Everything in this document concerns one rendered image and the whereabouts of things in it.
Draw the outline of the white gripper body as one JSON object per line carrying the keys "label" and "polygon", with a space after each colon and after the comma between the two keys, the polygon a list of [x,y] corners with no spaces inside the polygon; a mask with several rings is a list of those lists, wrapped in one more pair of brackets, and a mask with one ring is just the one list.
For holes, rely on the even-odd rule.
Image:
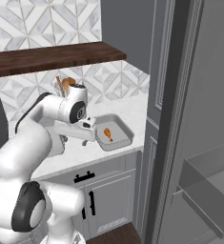
{"label": "white gripper body", "polygon": [[94,120],[79,120],[74,124],[56,121],[54,129],[61,135],[93,142],[96,136]]}

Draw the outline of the grey tupperware container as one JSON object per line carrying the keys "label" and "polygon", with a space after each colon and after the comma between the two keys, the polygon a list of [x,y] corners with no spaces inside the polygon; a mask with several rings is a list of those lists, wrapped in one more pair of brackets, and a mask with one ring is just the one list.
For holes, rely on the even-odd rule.
{"label": "grey tupperware container", "polygon": [[[105,152],[130,146],[134,138],[134,133],[129,126],[115,113],[97,116],[96,128],[96,140]],[[106,128],[112,134],[112,142],[104,134]]]}

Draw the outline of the grey cupboard door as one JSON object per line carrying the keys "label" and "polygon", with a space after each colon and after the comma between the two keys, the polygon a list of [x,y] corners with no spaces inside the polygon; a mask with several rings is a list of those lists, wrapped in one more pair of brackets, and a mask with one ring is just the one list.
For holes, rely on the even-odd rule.
{"label": "grey cupboard door", "polygon": [[[109,176],[85,186],[91,238],[132,221],[135,170]],[[94,192],[95,216],[89,192]]]}
{"label": "grey cupboard door", "polygon": [[86,211],[86,219],[83,220],[82,218],[82,211],[73,218],[73,224],[75,229],[80,232],[85,240],[89,240],[90,236],[90,229],[89,229],[89,221],[88,221],[88,212],[87,212],[87,205],[84,205]]}

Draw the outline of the dark wooden wall shelf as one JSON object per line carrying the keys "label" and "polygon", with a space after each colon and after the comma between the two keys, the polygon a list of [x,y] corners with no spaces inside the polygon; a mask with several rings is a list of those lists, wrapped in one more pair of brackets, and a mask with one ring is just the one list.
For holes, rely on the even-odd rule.
{"label": "dark wooden wall shelf", "polygon": [[104,42],[0,52],[0,77],[125,60],[127,54]]}

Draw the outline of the grey tall cabinet panel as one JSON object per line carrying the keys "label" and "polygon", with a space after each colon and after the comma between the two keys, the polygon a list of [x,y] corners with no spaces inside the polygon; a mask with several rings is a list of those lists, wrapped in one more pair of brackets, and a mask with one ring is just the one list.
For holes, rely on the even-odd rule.
{"label": "grey tall cabinet panel", "polygon": [[163,166],[156,165],[156,150],[175,7],[176,0],[154,0],[150,86],[136,222],[136,229],[141,237],[140,244],[146,244],[153,237],[153,230],[149,225],[155,222],[161,188]]}

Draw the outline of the grey utensil holder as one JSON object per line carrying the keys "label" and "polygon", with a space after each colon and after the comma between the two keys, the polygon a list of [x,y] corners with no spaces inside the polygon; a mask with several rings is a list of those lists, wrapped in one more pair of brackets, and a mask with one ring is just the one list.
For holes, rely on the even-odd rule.
{"label": "grey utensil holder", "polygon": [[68,91],[64,89],[64,87],[62,85],[59,85],[58,83],[56,83],[54,85],[55,88],[55,92],[57,95],[61,96],[61,97],[67,97],[68,96]]}

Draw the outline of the grey fridge door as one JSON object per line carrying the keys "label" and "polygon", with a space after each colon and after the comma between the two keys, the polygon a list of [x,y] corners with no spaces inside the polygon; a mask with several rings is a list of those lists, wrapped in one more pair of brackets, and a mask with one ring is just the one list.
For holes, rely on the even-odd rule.
{"label": "grey fridge door", "polygon": [[224,144],[224,0],[176,0],[156,165],[153,244],[224,244],[179,187],[184,160]]}

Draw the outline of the grey drawer front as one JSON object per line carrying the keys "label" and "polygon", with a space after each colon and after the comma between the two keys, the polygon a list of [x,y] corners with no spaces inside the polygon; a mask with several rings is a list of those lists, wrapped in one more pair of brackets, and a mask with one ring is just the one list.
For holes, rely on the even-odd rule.
{"label": "grey drawer front", "polygon": [[125,155],[118,156],[103,162],[99,162],[93,165],[90,165],[85,168],[71,171],[69,173],[62,173],[57,176],[48,178],[48,181],[58,183],[73,185],[78,184],[74,183],[73,180],[77,174],[84,175],[87,171],[95,173],[95,177],[91,179],[97,179],[103,175],[111,175],[113,173],[121,173],[135,168],[136,164],[136,152],[131,152]]}

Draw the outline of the orange chicken drumstick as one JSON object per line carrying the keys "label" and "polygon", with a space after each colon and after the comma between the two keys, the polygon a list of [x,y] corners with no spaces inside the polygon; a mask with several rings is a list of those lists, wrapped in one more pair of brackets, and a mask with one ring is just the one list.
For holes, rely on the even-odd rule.
{"label": "orange chicken drumstick", "polygon": [[110,139],[110,141],[112,142],[112,134],[110,132],[110,130],[108,128],[106,128],[104,130],[104,134]]}

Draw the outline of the grey fridge door bin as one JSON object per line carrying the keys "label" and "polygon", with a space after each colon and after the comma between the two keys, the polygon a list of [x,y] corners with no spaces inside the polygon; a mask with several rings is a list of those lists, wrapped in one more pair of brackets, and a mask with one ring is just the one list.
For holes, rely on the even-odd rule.
{"label": "grey fridge door bin", "polygon": [[224,238],[224,144],[185,159],[179,187],[193,210]]}

